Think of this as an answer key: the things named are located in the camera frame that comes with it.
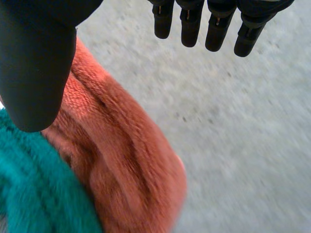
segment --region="orange fluffy fabric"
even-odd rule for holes
[[[168,233],[183,164],[142,107],[78,39],[56,121],[42,134],[92,194],[107,233]]]

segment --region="teal fluffy fabric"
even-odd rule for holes
[[[0,110],[0,215],[9,233],[102,233],[92,202],[40,133]]]

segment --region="orange fur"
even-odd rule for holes
[[[61,110],[42,134],[94,198],[107,233],[168,233],[186,195],[181,160],[80,40]]]

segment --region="black rubber finger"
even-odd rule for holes
[[[186,47],[194,47],[197,42],[200,31],[203,6],[204,0],[197,3],[195,8],[192,8],[191,10],[181,10],[181,42]]]
[[[160,39],[166,39],[170,35],[173,7],[175,0],[168,0],[163,5],[154,5],[152,12],[155,17],[155,35]]]
[[[243,24],[238,32],[234,53],[239,57],[248,56],[253,50],[263,28],[276,13],[264,17],[248,17],[241,14]]]
[[[223,3],[216,2],[216,0],[207,1],[208,9],[212,14],[208,22],[205,47],[212,52],[217,52],[223,45],[232,17],[237,8],[235,1],[232,0],[222,1]]]
[[[16,8],[8,2],[0,1],[0,95],[16,126],[37,132],[58,114],[76,30],[40,15],[28,3]]]
[[[250,29],[244,23],[242,24],[239,33],[238,39],[234,46],[234,53],[239,57],[248,56],[260,36],[265,24],[259,28]]]

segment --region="gray concrete floor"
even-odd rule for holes
[[[153,34],[147,0],[105,0],[78,34],[159,124],[185,163],[188,199],[176,233],[311,233],[311,4],[296,0],[247,58]]]

